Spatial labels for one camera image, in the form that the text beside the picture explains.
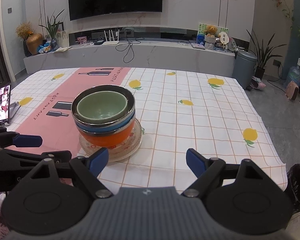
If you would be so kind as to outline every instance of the teddy bear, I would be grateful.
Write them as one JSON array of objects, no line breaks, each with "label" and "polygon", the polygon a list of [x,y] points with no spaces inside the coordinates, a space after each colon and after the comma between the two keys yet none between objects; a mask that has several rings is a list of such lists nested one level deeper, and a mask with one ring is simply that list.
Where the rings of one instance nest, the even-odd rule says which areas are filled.
[{"label": "teddy bear", "polygon": [[214,37],[217,30],[217,27],[213,25],[207,25],[206,29],[204,30],[204,34],[206,34],[208,37]]}]

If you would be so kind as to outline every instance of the gray gripper base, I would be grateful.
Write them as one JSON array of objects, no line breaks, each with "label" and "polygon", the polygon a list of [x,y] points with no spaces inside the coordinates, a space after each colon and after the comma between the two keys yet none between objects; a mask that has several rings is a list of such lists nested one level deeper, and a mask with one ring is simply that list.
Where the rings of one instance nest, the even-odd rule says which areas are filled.
[{"label": "gray gripper base", "polygon": [[121,188],[96,200],[70,229],[50,236],[11,232],[5,240],[292,240],[284,231],[263,236],[232,232],[208,215],[202,202],[180,196],[174,187]]}]

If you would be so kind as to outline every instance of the phone screen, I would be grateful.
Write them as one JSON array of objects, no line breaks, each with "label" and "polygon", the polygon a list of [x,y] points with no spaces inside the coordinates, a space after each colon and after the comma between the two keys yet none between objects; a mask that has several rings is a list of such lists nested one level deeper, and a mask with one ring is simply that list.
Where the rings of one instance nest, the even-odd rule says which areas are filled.
[{"label": "phone screen", "polygon": [[0,124],[9,123],[11,86],[0,88]]}]

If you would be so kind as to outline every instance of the orange bowl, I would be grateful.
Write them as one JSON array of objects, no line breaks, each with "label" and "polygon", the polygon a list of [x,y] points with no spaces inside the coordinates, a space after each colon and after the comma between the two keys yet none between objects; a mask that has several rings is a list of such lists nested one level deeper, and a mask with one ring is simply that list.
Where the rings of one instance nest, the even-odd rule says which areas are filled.
[{"label": "orange bowl", "polygon": [[82,131],[79,127],[78,130],[81,135],[93,145],[100,146],[100,147],[111,147],[117,144],[122,143],[128,136],[130,135],[132,128],[134,126],[135,118],[131,122],[131,124],[124,130],[120,131],[119,133],[111,134],[108,136],[91,136],[86,134]]}]

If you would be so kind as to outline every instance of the green bowl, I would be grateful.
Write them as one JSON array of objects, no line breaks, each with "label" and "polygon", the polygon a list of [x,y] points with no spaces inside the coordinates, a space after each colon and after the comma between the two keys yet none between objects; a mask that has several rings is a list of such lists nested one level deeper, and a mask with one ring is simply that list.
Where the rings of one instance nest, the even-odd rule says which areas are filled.
[{"label": "green bowl", "polygon": [[95,92],[82,98],[77,105],[81,121],[102,124],[122,118],[128,112],[128,102],[115,91]]}]

